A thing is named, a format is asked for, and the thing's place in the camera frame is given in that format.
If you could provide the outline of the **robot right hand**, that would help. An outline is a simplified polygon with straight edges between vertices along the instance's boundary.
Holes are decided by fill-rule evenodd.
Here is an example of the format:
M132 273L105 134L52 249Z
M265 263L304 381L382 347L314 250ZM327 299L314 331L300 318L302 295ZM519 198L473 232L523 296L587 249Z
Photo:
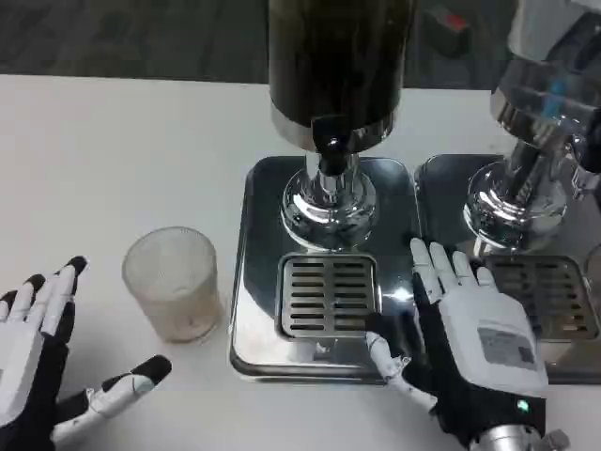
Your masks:
M545 363L523 305L466 254L413 238L412 288L422 355L393 319L365 321L379 374L466 450L533 450L546 434Z

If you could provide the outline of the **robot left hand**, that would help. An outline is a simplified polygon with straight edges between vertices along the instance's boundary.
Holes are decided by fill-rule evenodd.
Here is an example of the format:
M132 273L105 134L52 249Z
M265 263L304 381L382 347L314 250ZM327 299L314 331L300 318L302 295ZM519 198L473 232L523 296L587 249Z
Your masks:
M30 276L1 298L1 447L63 450L123 413L171 372L155 355L135 368L59 396L74 329L74 298L87 266L71 258L49 276Z

